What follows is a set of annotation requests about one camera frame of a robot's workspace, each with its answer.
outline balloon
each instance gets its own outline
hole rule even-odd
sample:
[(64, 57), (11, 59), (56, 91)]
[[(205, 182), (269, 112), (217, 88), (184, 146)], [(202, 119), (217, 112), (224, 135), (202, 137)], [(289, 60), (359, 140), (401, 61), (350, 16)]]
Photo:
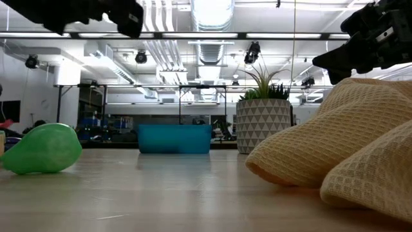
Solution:
[(76, 132), (67, 125), (44, 124), (32, 129), (1, 160), (16, 174), (56, 173), (73, 165), (82, 153)]

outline table surface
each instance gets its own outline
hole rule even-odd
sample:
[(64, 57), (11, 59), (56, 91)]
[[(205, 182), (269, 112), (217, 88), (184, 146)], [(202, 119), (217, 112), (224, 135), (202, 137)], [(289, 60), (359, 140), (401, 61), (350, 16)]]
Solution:
[(319, 190), (253, 175), (237, 151), (84, 150), (54, 175), (0, 171), (0, 229), (22, 231), (411, 231), (372, 210), (331, 208)]

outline planter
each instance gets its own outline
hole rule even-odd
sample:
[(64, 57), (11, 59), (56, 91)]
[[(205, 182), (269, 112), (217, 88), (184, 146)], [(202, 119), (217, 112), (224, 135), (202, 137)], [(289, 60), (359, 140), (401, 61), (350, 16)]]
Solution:
[(236, 105), (238, 150), (249, 154), (267, 137), (290, 127), (290, 103), (281, 99), (255, 99)]

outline teal plastic bin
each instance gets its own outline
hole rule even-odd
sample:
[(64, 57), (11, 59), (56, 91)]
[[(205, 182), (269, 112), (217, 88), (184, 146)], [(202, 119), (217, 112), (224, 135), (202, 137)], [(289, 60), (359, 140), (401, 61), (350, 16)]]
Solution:
[(211, 125), (139, 125), (141, 153), (207, 154)]

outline cable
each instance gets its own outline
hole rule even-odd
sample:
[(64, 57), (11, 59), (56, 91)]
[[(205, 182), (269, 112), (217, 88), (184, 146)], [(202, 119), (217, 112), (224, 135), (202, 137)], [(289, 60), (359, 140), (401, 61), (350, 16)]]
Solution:
[(91, 107), (91, 88), (90, 88), (90, 94), (89, 94), (89, 107)]
[(24, 84), (24, 89), (23, 89), (23, 98), (21, 99), (21, 104), (24, 104), (24, 97), (26, 97), (26, 89), (27, 89), (27, 83), (28, 83), (28, 71), (29, 68), (27, 68), (27, 74), (26, 74), (26, 83)]
[(290, 86), (289, 88), (292, 87), (292, 83), (294, 81), (294, 64), (295, 64), (295, 45), (296, 45), (296, 0), (295, 0), (295, 13), (294, 13), (294, 45), (293, 45), (293, 50), (292, 50), (292, 69), (290, 72)]
[(3, 119), (6, 122), (6, 115), (5, 115), (5, 112), (3, 111), (3, 101), (1, 101), (1, 115), (3, 116)]

